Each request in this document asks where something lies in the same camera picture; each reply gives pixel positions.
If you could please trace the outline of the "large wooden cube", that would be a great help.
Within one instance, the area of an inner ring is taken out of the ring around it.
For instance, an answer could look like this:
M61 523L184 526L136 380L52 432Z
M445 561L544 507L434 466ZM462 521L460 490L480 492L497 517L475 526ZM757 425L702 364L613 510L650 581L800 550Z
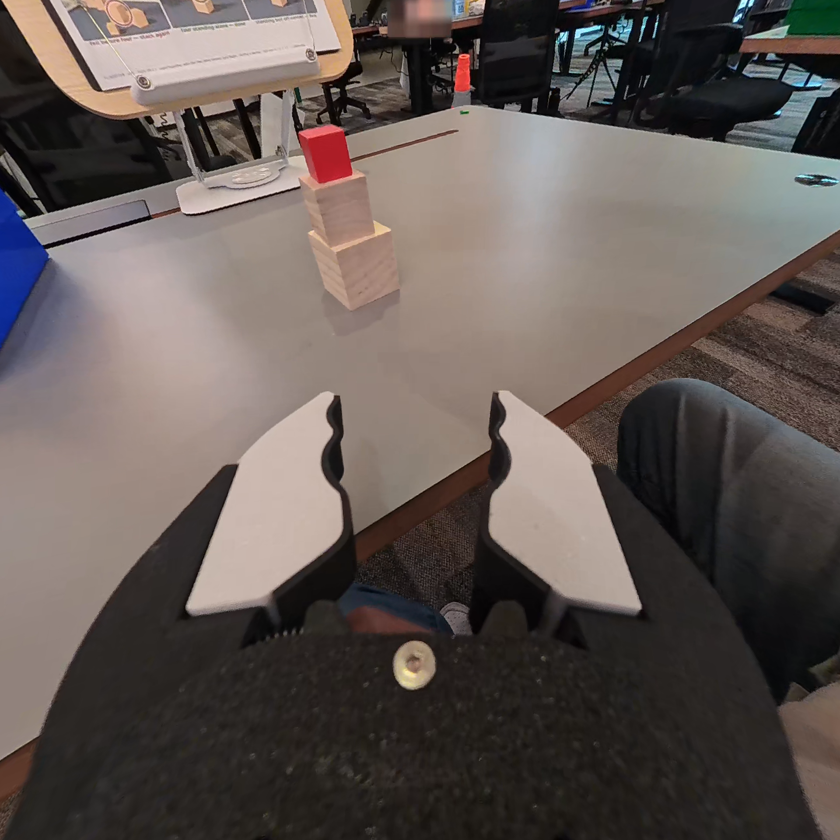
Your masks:
M315 230L308 234L324 288L354 311L400 290L393 235L374 222L374 233L330 246Z

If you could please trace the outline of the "medium wooden cube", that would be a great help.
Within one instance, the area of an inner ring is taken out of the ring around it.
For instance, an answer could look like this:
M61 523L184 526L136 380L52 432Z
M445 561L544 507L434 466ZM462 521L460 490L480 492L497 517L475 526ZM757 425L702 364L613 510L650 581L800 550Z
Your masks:
M318 182L300 175L301 194L312 230L330 247L337 248L375 234L375 222L366 175L351 175Z

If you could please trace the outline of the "wooden display board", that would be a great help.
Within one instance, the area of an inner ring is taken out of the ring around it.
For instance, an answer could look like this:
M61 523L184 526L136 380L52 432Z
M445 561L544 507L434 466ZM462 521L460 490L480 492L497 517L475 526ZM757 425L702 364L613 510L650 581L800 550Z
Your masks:
M68 99L129 120L318 85L343 74L342 2L2 2Z

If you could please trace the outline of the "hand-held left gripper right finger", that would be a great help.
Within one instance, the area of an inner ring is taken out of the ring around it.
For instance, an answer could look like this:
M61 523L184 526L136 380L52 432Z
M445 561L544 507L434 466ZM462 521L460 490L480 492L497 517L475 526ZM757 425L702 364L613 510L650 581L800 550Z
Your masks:
M638 618L643 605L586 453L509 391L494 392L489 490L479 515L472 621L501 602L527 621L573 608Z

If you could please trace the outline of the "black office chair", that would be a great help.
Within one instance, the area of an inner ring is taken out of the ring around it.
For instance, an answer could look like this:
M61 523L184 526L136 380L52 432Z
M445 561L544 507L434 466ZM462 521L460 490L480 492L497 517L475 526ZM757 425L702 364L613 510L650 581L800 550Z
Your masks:
M332 125L342 127L342 116L348 109L357 109L361 115L372 120L372 114L367 104L349 94L349 86L362 74L363 67L360 58L354 54L346 71L337 79L322 84L322 94L325 107L316 114L317 125L321 125L324 117L328 117Z
M556 50L557 1L487 1L471 83L494 109L546 113Z
M85 110L58 89L5 7L1 141L48 213L189 174L180 144L158 141L141 120Z
M772 119L794 94L776 78L730 68L743 27L737 1L664 2L648 57L637 60L644 84L630 123L722 142L740 123Z

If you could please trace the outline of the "white instruction sheet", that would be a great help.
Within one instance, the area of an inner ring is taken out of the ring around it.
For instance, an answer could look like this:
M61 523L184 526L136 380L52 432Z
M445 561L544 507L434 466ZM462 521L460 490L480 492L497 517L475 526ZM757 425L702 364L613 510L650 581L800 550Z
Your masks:
M136 77L185 81L223 77L241 65L274 67L285 53L339 51L325 2L43 2L100 91L128 88Z

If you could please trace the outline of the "blue plastic bin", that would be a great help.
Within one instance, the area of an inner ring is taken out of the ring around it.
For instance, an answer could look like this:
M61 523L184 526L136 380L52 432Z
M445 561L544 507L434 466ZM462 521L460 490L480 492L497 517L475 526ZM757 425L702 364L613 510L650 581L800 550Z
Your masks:
M1 193L1 344L11 333L49 261L47 250Z

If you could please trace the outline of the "red wooden cube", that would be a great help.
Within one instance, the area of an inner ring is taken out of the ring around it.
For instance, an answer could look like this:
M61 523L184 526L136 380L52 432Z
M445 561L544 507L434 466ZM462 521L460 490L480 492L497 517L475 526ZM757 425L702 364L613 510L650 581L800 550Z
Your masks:
M347 139L341 127L318 125L300 131L297 138L308 173L315 182L336 182L354 173Z

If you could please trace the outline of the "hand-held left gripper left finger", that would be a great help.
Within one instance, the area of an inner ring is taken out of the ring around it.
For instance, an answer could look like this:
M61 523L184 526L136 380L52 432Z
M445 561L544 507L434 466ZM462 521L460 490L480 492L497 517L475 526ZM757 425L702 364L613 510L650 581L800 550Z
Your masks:
M315 396L239 459L193 588L191 617L250 608L300 621L355 574L350 501L341 485L340 398Z

